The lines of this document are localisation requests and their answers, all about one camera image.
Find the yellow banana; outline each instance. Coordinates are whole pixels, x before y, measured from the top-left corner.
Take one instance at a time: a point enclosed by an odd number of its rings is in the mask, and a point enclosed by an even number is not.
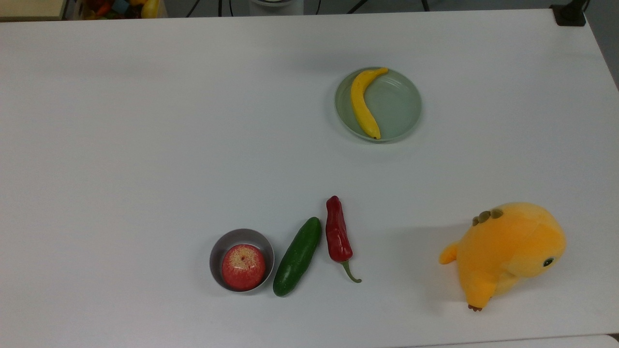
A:
[[[159,0],[147,0],[142,7],[142,18],[157,18]]]
[[[359,73],[350,86],[350,101],[352,102],[352,110],[355,112],[355,117],[361,129],[374,139],[381,138],[381,131],[378,129],[378,124],[372,116],[372,112],[365,105],[365,90],[370,83],[378,76],[387,73],[389,69],[382,67],[376,70],[365,70]]]

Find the red apple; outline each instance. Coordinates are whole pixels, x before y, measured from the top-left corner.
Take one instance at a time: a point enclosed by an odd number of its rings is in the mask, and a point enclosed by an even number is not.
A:
[[[237,291],[257,287],[265,270],[264,256],[253,245],[235,245],[223,257],[223,281]]]

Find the orange stuffed animal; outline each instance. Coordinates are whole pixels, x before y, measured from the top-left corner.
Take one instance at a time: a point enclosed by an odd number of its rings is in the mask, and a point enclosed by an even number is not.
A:
[[[473,218],[473,226],[443,250],[439,262],[457,259],[469,308],[480,311],[520,278],[538,276],[556,264],[565,246],[561,226],[546,209],[508,203]]]

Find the light green plate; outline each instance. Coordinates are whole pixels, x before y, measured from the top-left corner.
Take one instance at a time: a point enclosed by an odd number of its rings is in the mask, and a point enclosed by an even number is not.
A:
[[[404,75],[389,69],[377,77],[365,91],[365,103],[381,131],[381,139],[373,139],[359,126],[350,101],[350,86],[360,72],[379,67],[365,67],[348,75],[335,92],[335,108],[344,125],[354,135],[373,142],[387,142],[408,135],[419,120],[422,98]]]

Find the silver bowl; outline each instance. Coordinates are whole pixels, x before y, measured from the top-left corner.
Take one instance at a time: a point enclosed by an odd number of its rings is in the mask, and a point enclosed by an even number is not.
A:
[[[235,245],[239,244],[249,244],[253,245],[264,257],[264,276],[255,288],[250,290],[239,291],[231,288],[225,281],[223,281],[222,276],[222,264],[223,257],[226,255],[228,250]],[[240,228],[238,230],[230,231],[224,234],[213,246],[213,249],[210,252],[210,273],[213,275],[215,281],[221,285],[224,289],[230,290],[232,292],[250,292],[258,289],[264,282],[269,278],[271,272],[273,271],[273,267],[275,265],[275,254],[273,252],[273,247],[269,243],[268,239],[260,234],[260,232],[250,230],[248,228]]]

